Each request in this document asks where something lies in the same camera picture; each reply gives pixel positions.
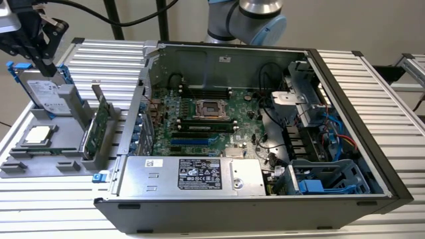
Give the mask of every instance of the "cable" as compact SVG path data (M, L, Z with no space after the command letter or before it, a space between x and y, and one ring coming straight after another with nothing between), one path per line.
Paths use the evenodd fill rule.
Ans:
M343 139L349 140L353 143L353 145L354 145L354 149L357 150L357 144L355 144L355 142L354 142L354 140L351 138L349 138L346 135L341 135L341 134L335 134L335 135L339 138L343 138Z
M327 133L327 132L326 132L326 131L321 131L321 132L315 135L315 143L317 143L317 147L318 147L319 152L321 152L321 153L323 154L323 156L325 156L325 160L329 161L329 156L327 156L325 147L319 144L319 137L321 137L321 135L323 135L325 133Z
M266 114L266 116L270 118L270 120L282 128L282 129L285 129L285 127L278 123L278 121L275 120L275 119L273 119L273 117L272 117L272 115L268 113L268 111L265 110L265 107L262 106L260 106L260 102L261 102L261 100L264 100L264 99L268 99L266 97L262 97L260 100L258 100L258 108L262 108L262 110L264 110L264 112L265 112L265 114Z
M342 138L342 139L345 142L347 142L354 147L353 143L346 138Z
M282 70L281 66L279 66L275 62L268 62L268 63L265 63L265 64L260 67L260 71L258 71L258 89L260 89L260 92L261 92L261 72L262 72L262 69L265 68L265 66L268 66L268 65L274 65L274 66L277 66L279 75L281 75L281 77L283 78L283 70Z
M277 148L277 147L285 145L285 144L282 143L282 144L279 144L279 145L277 145L277 146L273 146L273 147L265 147L265 146L262 146L262 145L260 144L260 141L262 140L262 138L264 138L265 135L266 135L266 134L264 134L264 135L260 137L260 139L257 140L257 146L260 146L260 147L264 148L264 149L272 149L272 148Z
M422 103L422 100L421 100L421 101L418 101L417 106L414 106L414 108L413 108L413 112L414 112L414 111L417 111L417 109L418 109L418 108L419 108L419 106L421 106L421 103Z
M168 80L166 80L166 89L170 89L170 81L172 81L173 76L180 76L181 79L184 78L184 76L182 76L181 73L173 72L173 73L170 74L170 76L168 77Z
M301 119L301 116L302 116L310 109L313 109L313 108L309 107L309 108L298 115L297 119L293 121L293 126L297 125L297 123L298 123L298 121L299 121L299 119Z
M160 15L162 12L165 12L177 2L178 0L173 0L170 2L170 4L168 4L165 6L165 8L160 9L157 12L154 12L153 14L145 16L144 18L130 21L130 22L125 22L125 23L120 23L116 21L112 21L109 18L104 17L101 14L98 14L96 11L93 11L92 9L89 9L86 6L72 2L69 0L38 0L37 3L57 3L57 4L62 4L70 7L74 7L77 9L80 9L81 11L85 11L86 13L89 13L90 15L93 15L94 17L97 17L100 20L102 20L104 22L109 23L113 26L120 26L120 27L128 27L128 26L133 26L137 25L148 20L150 20L153 17L156 17L157 15Z
M277 146L273 146L273 147L264 147L264 146L260 144L260 142L258 142L257 145L260 146L260 148L264 148L264 149L272 149L272 148L277 148L277 147L279 147L279 146L285 146L285 144L282 143L282 144L279 144L279 145L277 145Z
M12 125L2 123L1 121L0 121L0 124L2 124L4 126L12 127Z

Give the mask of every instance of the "power supply label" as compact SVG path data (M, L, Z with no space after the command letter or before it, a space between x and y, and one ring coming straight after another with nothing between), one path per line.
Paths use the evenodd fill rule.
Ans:
M220 159L180 159L177 186L182 190L222 189Z

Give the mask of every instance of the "robotic arm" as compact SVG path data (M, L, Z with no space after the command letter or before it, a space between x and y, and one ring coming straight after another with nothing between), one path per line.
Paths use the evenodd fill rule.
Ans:
M66 1L116 26L132 26L166 11L178 0L154 14L129 23L113 22L82 5ZM0 49L30 60L42 76L56 72L53 57L68 23L49 18L42 3L48 0L0 0ZM240 39L249 45L273 45L279 39L286 18L279 14L282 0L209 0L209 25L205 42L232 43Z
M205 42L274 45L285 28L279 14L282 0L209 0L209 24Z
M52 77L57 71L52 62L54 53L69 26L44 14L40 3L40 0L0 0L0 49L30 60L42 76Z

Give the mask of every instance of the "black cable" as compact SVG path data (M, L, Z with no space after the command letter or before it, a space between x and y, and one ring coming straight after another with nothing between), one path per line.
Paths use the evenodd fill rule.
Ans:
M0 121L0 124L2 124L4 126L12 127L12 125L2 123L1 121Z
M264 134L264 135L260 137L260 139L257 140L257 146L260 146L261 148L264 148L264 149L272 149L272 148L277 148L277 147L285 145L285 144L282 143L282 144L279 144L279 145L277 145L277 146L273 146L273 147L264 147L264 146L260 144L260 141L262 140L264 136L265 136L265 134Z
M266 116L270 118L270 120L282 128L282 129L285 129L285 127L277 122L277 120L275 119L273 119L273 117L272 117L272 115L268 113L268 111L265 110L265 107L262 106L260 106L260 102L261 102L261 100L264 100L264 99L268 99L266 97L262 97L260 100L258 100L258 108L262 108L262 110L264 110L264 112L265 112L265 114L266 114Z
M181 73L173 72L173 73L170 74L170 76L168 77L166 89L170 89L170 81L172 81L172 77L173 77L173 76L180 76L181 79L182 79L182 77L184 77Z
M418 101L417 106L414 106L414 108L413 108L413 112L417 111L417 109L418 109L419 106L421 106L421 103L422 103L422 101Z
M260 71L258 71L258 89L260 89L260 92L261 92L261 72L262 72L262 69L265 68L265 66L268 65L274 65L277 66L278 68L278 71L279 71L279 74L281 74L281 77L283 76L283 70L281 68L281 66L275 63L275 62L268 62L265 63L261 67L260 67Z
M319 140L321 140L321 135L322 134L325 134L325 133L327 133L326 131L321 131L317 135L315 135L315 143L317 143L317 147L318 147L318 150L319 150L319 152L323 154L323 156L325 156L325 159L326 159L326 161L327 162L330 162L330 160L329 160L329 156L327 156L327 153L326 153L326 150L325 150L325 148L323 148L323 146L321 145L321 143L319 143Z
M279 146L285 146L285 144L282 143L282 144L279 144L279 145L277 145L277 146L273 146L273 147L264 147L264 146L260 144L260 142L258 142L258 146L260 146L260 148L264 148L264 149L272 149L272 148L277 148L277 147L279 147Z
M72 2L69 0L38 0L37 3L57 3L57 4L62 4L66 6L72 6L82 11L85 11L86 13L89 13L90 15L93 15L94 17L97 17L100 20L102 20L104 22L109 23L113 26L120 26L120 27L128 27L128 26L133 26L136 24L140 24L148 20L150 20L153 17L158 16L164 11L166 11L177 2L178 0L173 0L170 2L170 4L166 5L165 8L160 9L157 12L154 12L153 14L150 14L149 16L145 16L144 18L136 20L136 21L130 21L130 22L125 22L125 23L120 23L116 21L112 21L109 18L104 17L101 14L98 14L97 12L94 12L92 9L89 9L86 6Z

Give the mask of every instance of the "blue tab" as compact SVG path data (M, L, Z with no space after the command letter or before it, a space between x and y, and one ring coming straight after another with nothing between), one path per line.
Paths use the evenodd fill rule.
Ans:
M17 74L14 73L14 68L13 68L13 62L8 61L5 66L6 66L6 71L10 73L10 75L13 76L13 79L16 81L16 83L20 83L20 79L17 77Z
M72 77L70 77L70 73L69 73L69 68L68 68L68 66L65 66L64 63L61 63L57 68L58 68L58 71L61 72L61 74L62 74L62 76L64 76L65 83L69 84L69 85L70 85L70 84L74 85L73 79L72 79ZM78 91L77 91L77 98L78 98L78 100L80 100L80 102L81 102L81 105L82 105L82 104L84 104L84 100L82 100L82 98L81 98L81 96L80 96L80 92L78 92Z
M106 174L94 173L92 178L92 183L105 183L106 182Z
M319 180L302 180L298 186L302 194L321 194L325 192Z
M17 63L14 65L14 69L26 70L26 69L30 69L30 68L32 68L32 64L30 63Z

